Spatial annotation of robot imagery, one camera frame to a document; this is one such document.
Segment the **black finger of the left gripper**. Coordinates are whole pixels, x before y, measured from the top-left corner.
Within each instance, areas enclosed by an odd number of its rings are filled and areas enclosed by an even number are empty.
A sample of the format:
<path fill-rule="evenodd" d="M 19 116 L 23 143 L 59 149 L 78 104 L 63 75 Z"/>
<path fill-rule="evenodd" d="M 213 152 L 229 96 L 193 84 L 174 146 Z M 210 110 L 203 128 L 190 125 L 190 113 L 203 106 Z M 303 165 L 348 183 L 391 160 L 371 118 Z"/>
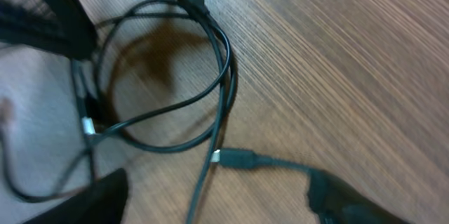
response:
<path fill-rule="evenodd" d="M 79 0 L 1 0 L 1 42 L 88 60 L 98 36 Z"/>

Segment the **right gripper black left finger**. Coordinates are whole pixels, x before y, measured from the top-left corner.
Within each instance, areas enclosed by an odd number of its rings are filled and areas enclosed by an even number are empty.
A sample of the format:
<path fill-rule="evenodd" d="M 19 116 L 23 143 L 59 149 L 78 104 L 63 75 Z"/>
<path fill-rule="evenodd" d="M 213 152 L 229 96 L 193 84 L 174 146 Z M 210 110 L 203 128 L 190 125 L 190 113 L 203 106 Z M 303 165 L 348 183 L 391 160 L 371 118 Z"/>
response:
<path fill-rule="evenodd" d="M 117 169 L 87 190 L 26 224 L 120 224 L 128 199 L 128 176 Z"/>

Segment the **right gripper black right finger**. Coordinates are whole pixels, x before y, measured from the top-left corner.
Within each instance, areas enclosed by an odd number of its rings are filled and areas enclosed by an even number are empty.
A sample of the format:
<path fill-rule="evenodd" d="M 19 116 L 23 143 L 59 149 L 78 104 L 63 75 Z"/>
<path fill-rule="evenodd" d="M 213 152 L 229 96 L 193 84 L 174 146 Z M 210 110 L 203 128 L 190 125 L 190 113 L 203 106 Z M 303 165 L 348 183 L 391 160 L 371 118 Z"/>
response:
<path fill-rule="evenodd" d="M 307 199 L 309 209 L 318 216 L 320 223 L 408 224 L 342 179 L 322 170 L 309 172 Z"/>

